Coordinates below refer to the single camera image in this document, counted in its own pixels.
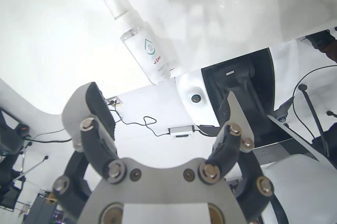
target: spray bottle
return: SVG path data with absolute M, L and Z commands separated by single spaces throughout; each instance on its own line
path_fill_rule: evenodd
M 137 61 L 152 84 L 171 77 L 161 55 L 154 32 L 137 16 L 135 10 L 126 8 L 121 0 L 104 0 L 114 20 L 124 32 L 120 39 Z

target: screw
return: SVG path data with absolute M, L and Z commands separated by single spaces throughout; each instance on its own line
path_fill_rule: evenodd
M 70 184 L 69 177 L 60 176 L 54 182 L 53 188 L 55 189 L 55 191 L 59 192 L 60 194 L 63 194 L 68 189 L 69 184 Z
M 183 177 L 187 182 L 192 182 L 195 179 L 195 173 L 192 169 L 185 169 Z
M 84 127 L 84 128 L 90 127 L 91 124 L 92 124 L 92 120 L 89 119 L 89 118 L 87 118 L 87 119 L 85 119 L 85 120 L 83 121 L 83 127 Z
M 259 177 L 256 181 L 258 190 L 265 196 L 271 196 L 273 195 L 272 191 L 272 183 L 271 181 L 266 177 L 262 176 Z
M 235 136 L 241 135 L 242 130 L 238 124 L 230 123 L 229 125 L 230 125 L 230 133 L 232 135 L 235 135 Z
M 280 122 L 280 123 L 285 123 L 285 121 L 287 120 L 286 116 L 281 116 L 281 117 L 278 117 L 277 120 Z
M 81 131 L 88 131 L 91 130 L 94 126 L 92 125 L 92 122 L 94 121 L 93 117 L 84 119 L 80 124 L 80 130 Z
M 136 168 L 130 172 L 130 180 L 133 182 L 139 181 L 141 176 L 142 176 L 142 172 L 140 171 L 140 169 Z
M 204 171 L 208 177 L 214 178 L 216 176 L 215 167 L 211 164 L 206 164 Z
M 121 160 L 114 160 L 108 165 L 108 183 L 119 183 L 126 176 L 126 166 Z
M 116 163 L 109 168 L 109 177 L 116 178 L 121 174 L 121 166 Z
M 245 151 L 251 151 L 254 149 L 254 141 L 247 137 L 247 138 L 242 138 L 241 139 L 241 148 L 244 149 Z
M 123 205 L 114 203 L 102 213 L 101 224 L 121 224 L 123 219 Z
M 204 162 L 199 165 L 198 174 L 201 180 L 207 184 L 214 184 L 220 180 L 219 167 Z
M 77 140 L 74 142 L 74 145 L 75 145 L 76 147 L 82 147 L 82 140 L 81 140 L 81 138 L 77 139 Z

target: metal bolt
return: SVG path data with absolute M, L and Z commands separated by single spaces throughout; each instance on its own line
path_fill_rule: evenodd
M 83 127 L 84 128 L 88 128 L 89 126 L 91 126 L 91 124 L 92 124 L 92 120 L 89 119 L 89 118 L 87 118 L 83 121 Z
M 109 177 L 116 178 L 121 174 L 121 166 L 116 163 L 109 168 Z
M 278 120 L 280 123 L 285 123 L 285 121 L 287 120 L 287 116 L 281 116 L 281 117 L 278 117 L 277 120 Z
M 77 139 L 77 140 L 74 142 L 74 145 L 75 145 L 76 147 L 81 147 L 81 146 L 82 146 L 82 140 L 81 140 L 81 138 Z
M 263 195 L 265 195 L 265 196 L 273 195 L 272 183 L 266 176 L 259 177 L 256 181 L 256 184 L 257 184 L 258 190 Z
M 69 184 L 70 184 L 69 177 L 60 176 L 54 182 L 53 188 L 55 189 L 55 191 L 59 192 L 60 194 L 63 194 L 69 188 Z
M 239 136 L 242 133 L 241 127 L 238 124 L 230 123 L 230 133 L 235 136 Z
M 249 153 L 252 149 L 254 149 L 254 141 L 249 137 L 242 138 L 240 150 L 244 153 Z
M 102 213 L 100 224 L 121 224 L 123 219 L 123 204 L 114 203 Z
M 119 183 L 126 176 L 126 167 L 121 160 L 114 160 L 108 165 L 108 183 Z
M 80 130 L 81 131 L 88 131 L 91 130 L 94 126 L 92 125 L 92 122 L 94 121 L 93 117 L 84 119 L 80 124 Z
M 133 169 L 130 172 L 130 180 L 133 182 L 139 181 L 141 176 L 142 176 L 142 171 L 140 171 L 140 169 Z
M 217 183 L 220 180 L 220 170 L 218 166 L 205 164 L 199 165 L 199 176 L 206 183 Z
M 185 169 L 183 172 L 183 177 L 187 182 L 192 182 L 195 179 L 195 173 L 192 169 Z
M 211 219 L 211 224 L 224 224 L 224 214 L 221 212 L 221 210 L 211 203 L 208 203 L 208 212 Z
M 206 164 L 204 171 L 208 177 L 214 178 L 216 176 L 215 167 L 211 164 Z

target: black cable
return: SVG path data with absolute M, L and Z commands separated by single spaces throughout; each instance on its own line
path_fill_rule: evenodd
M 199 129 L 195 129 L 195 131 L 198 131 L 201 135 L 203 135 L 203 136 L 207 136 L 207 137 L 216 137 L 216 136 L 214 136 L 214 135 L 208 135 L 208 134 L 206 134 L 206 133 L 204 133 L 203 131 L 201 131 L 201 130 L 199 130 Z
M 46 133 L 41 133 L 39 135 L 36 135 L 33 139 L 28 139 L 28 138 L 25 138 L 24 140 L 25 141 L 30 141 L 30 142 L 38 142 L 38 143 L 66 143 L 66 142 L 69 142 L 71 141 L 71 138 L 70 139 L 67 139 L 67 140 L 51 140 L 51 141 L 39 141 L 39 140 L 34 140 L 36 137 L 40 136 L 40 135 L 50 135 L 52 133 L 58 133 L 60 131 L 64 130 L 63 129 L 60 129 L 60 130 L 56 130 L 56 131 L 52 131 L 52 132 L 46 132 Z
M 117 121 L 116 123 L 118 123 L 118 122 L 121 121 L 121 122 L 122 122 L 123 124 L 125 124 L 125 125 L 139 125 L 139 126 L 142 126 L 142 127 L 147 127 L 149 130 L 152 131 L 152 133 L 153 133 L 156 137 L 163 136 L 163 135 L 169 135 L 169 134 L 170 134 L 170 133 L 164 133 L 164 134 L 162 134 L 162 135 L 156 135 L 155 132 L 153 131 L 153 129 L 149 128 L 148 126 L 149 126 L 149 125 L 152 125 L 152 124 L 155 124 L 155 123 L 157 122 L 157 120 L 156 120 L 155 118 L 150 117 L 150 116 L 144 116 L 144 117 L 143 117 L 143 120 L 144 120 L 144 123 L 145 123 L 145 124 L 134 123 L 134 122 L 132 122 L 132 123 L 126 123 L 126 122 L 123 121 L 123 118 L 121 117 L 121 115 L 119 114 L 119 112 L 116 110 L 116 103 L 113 103 L 113 104 L 110 103 L 109 105 L 113 105 L 114 110 L 113 110 L 113 109 L 110 109 L 110 111 L 116 112 L 116 114 L 117 114 L 118 117 L 119 117 L 119 121 Z M 145 118 L 150 118 L 150 119 L 154 120 L 154 122 L 148 124 L 148 123 L 146 122 L 146 119 L 145 119 Z
M 292 99 L 293 99 L 293 111 L 294 111 L 294 114 L 296 116 L 296 118 L 301 122 L 302 125 L 304 125 L 304 127 L 309 131 L 309 133 L 312 135 L 312 137 L 315 139 L 315 136 L 313 135 L 313 133 L 311 132 L 311 130 L 306 126 L 306 124 L 304 122 L 301 121 L 301 119 L 298 117 L 296 111 L 295 111 L 295 105 L 294 105 L 294 96 L 295 96 L 295 92 L 296 92 L 296 89 L 297 87 L 299 86 L 299 84 L 302 82 L 302 80 L 307 77 L 309 74 L 311 74 L 312 72 L 314 71 L 317 71 L 317 70 L 320 70 L 320 69 L 324 69 L 324 68 L 330 68 L 330 67 L 337 67 L 337 65 L 330 65 L 330 66 L 324 66 L 324 67 L 320 67 L 320 68 L 317 68 L 317 69 L 314 69 L 310 72 L 308 72 L 305 76 L 303 76 L 301 78 L 300 81 L 298 81 L 297 85 L 295 86 L 295 89 L 293 91 L 293 96 L 292 96 Z M 322 137 L 322 142 L 324 143 L 324 141 L 326 142 L 324 136 L 321 136 Z
M 25 141 L 32 141 L 32 142 L 38 142 L 38 143 L 66 143 L 66 142 L 71 141 L 71 138 L 70 138 L 70 139 L 67 139 L 67 140 L 61 140 L 61 141 L 58 141 L 58 140 L 52 140 L 52 141 L 39 141 L 39 140 L 34 140 L 34 139 L 25 139 Z

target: white table surface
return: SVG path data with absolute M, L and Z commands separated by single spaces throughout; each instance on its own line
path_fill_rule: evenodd
M 158 35 L 172 76 L 337 26 L 337 0 L 129 0 Z M 0 76 L 59 114 L 80 85 L 106 98 L 149 81 L 103 0 L 0 0 Z

